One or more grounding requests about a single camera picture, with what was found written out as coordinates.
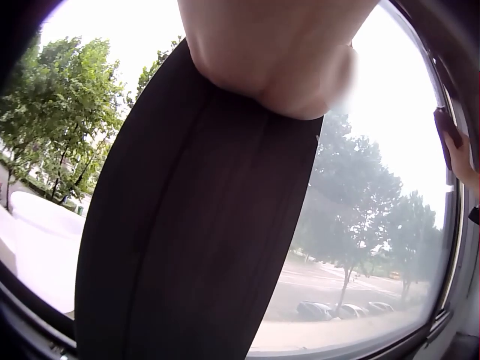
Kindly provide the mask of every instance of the window frame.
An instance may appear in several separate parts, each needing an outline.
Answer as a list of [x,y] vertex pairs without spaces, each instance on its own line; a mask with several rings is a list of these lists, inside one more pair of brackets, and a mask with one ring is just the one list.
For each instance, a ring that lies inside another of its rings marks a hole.
[[[49,10],[52,10],[57,5],[57,3],[60,3],[60,1],[50,0],[47,7],[50,7],[51,9]],[[44,12],[45,9],[40,12],[40,14],[37,14],[36,17],[44,17]],[[23,44],[23,40],[25,38],[26,36],[24,34],[21,34],[20,41],[18,41],[20,46]],[[476,168],[478,168],[478,157],[475,158],[474,156],[474,160],[476,162]],[[471,231],[468,231],[469,229],[471,230],[472,227],[467,227],[467,231],[465,232],[465,236],[467,237],[469,235],[472,235]],[[465,269],[465,272],[465,276],[468,275],[468,269]],[[472,276],[468,287],[471,286],[471,282],[474,280],[474,278],[475,274]],[[53,351],[50,343],[48,343],[48,341],[50,341],[60,348],[63,347],[67,349],[66,351],[69,354],[69,359],[75,358],[76,344],[74,341],[73,320],[69,319],[65,315],[60,314],[59,312],[51,308],[48,304],[46,304],[43,300],[38,298],[32,291],[25,287],[25,285],[23,285],[23,283],[21,283],[21,281],[17,279],[1,262],[0,314],[4,316],[4,319],[9,323],[11,328],[16,330],[17,335],[22,339],[21,341],[24,344],[29,344],[31,346],[30,349],[34,349],[35,352],[37,352],[39,355],[42,355],[47,359],[58,359],[58,352]],[[380,359],[386,356],[398,356],[398,354],[400,353],[411,353],[412,349],[418,348],[418,346],[421,346],[420,344],[424,342],[425,334],[432,335],[434,332],[441,331],[441,326],[439,325],[443,324],[443,326],[446,326],[448,324],[449,318],[451,317],[451,311],[446,313],[440,313],[439,315],[434,316],[434,321],[436,322],[433,323],[433,326],[435,327],[435,329],[433,329],[433,327],[429,327],[428,324],[425,324],[419,329],[413,331],[408,336],[386,346],[385,348],[363,359]],[[47,344],[50,351],[46,350],[45,344]],[[319,353],[298,355],[295,357],[295,359],[319,359],[318,354]],[[273,359],[291,358],[292,357],[290,355],[273,357]]]
[[[459,118],[461,106],[456,108],[452,107],[450,97],[445,86],[440,80],[440,75],[436,68],[437,61],[432,56],[432,52],[428,49],[425,39],[421,38],[411,25],[410,21],[408,20],[409,17],[407,13],[395,0],[381,0],[379,2],[379,6],[387,11],[393,20],[404,30],[405,34],[410,38],[422,55],[431,83],[433,85],[438,106],[445,107],[446,111],[454,119]],[[466,127],[464,121],[460,125],[460,128],[463,127]],[[357,357],[352,357],[352,359],[380,359],[384,356],[388,356],[388,354],[391,353],[390,351],[393,349],[395,349],[396,352],[404,349],[404,346],[411,347],[416,340],[423,340],[423,342],[426,344],[432,343],[432,341],[437,338],[437,336],[445,329],[449,321],[452,319],[453,310],[450,306],[450,299],[452,296],[452,291],[456,288],[459,279],[462,277],[460,276],[459,270],[461,268],[463,254],[465,251],[465,242],[467,240],[467,234],[466,232],[462,232],[462,229],[464,228],[465,223],[468,222],[468,211],[466,211],[465,205],[469,204],[469,202],[465,201],[466,190],[464,189],[464,186],[458,181],[458,179],[456,179],[453,173],[447,169],[446,180],[447,184],[453,186],[453,190],[446,194],[445,199],[446,222],[444,223],[443,248],[449,249],[449,253],[448,258],[446,259],[447,261],[443,262],[442,271],[444,272],[444,276],[442,277],[440,287],[437,288],[437,296],[433,303],[428,321],[423,326],[418,328],[413,334],[403,337],[393,345],[386,345],[383,349],[378,350],[376,355],[373,355],[373,357],[372,355],[366,354],[364,350],[363,356],[359,354]],[[384,343],[387,342],[387,339],[392,339],[393,333],[395,333],[395,331],[383,336]],[[296,350],[285,352],[251,351],[248,353],[247,359],[340,360],[344,359],[347,354],[356,356],[356,353],[361,353],[362,346],[364,349],[369,348],[368,346],[365,346],[369,342],[371,342],[371,340],[365,340],[359,344],[333,350],[319,348],[312,350],[311,352],[309,351],[307,354],[302,354]],[[344,352],[343,350],[346,348],[351,349],[351,352]]]

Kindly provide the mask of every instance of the hand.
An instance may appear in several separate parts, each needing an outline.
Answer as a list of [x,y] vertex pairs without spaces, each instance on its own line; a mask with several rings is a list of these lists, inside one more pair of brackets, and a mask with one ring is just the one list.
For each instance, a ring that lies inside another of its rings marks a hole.
[[450,152],[450,159],[452,161],[452,171],[470,191],[473,191],[478,199],[479,175],[470,165],[470,139],[461,131],[459,131],[459,133],[462,136],[463,143],[462,146],[457,149],[450,135],[444,132],[445,144]]
[[351,42],[379,0],[178,0],[197,70],[294,119],[324,115],[346,92]]

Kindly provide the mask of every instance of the black fabric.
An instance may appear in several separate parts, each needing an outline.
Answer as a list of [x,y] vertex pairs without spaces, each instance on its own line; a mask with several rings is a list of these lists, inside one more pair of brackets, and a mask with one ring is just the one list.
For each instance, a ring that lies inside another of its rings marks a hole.
[[470,211],[468,218],[478,225],[480,220],[479,208],[474,207],[472,211]]
[[126,119],[92,198],[76,279],[79,355],[244,359],[321,123],[220,90],[181,42]]

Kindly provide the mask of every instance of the yellow vehicle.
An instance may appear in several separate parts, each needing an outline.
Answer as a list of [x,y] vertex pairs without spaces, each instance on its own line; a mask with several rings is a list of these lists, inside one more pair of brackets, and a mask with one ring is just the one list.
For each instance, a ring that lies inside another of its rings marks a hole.
[[399,280],[400,279],[400,274],[396,271],[391,271],[390,275],[389,275],[389,278]]

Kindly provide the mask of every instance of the parked car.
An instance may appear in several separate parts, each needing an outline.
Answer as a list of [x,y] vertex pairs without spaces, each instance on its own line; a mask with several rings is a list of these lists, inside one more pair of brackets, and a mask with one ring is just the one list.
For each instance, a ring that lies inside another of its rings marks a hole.
[[302,301],[297,312],[303,321],[330,321],[335,318],[335,311],[320,302]]
[[368,315],[367,309],[362,309],[360,306],[352,305],[352,304],[343,304],[338,309],[338,317],[340,319],[353,319],[353,318],[360,318],[366,317]]
[[385,302],[371,301],[367,305],[372,315],[383,314],[384,312],[393,312],[393,308]]

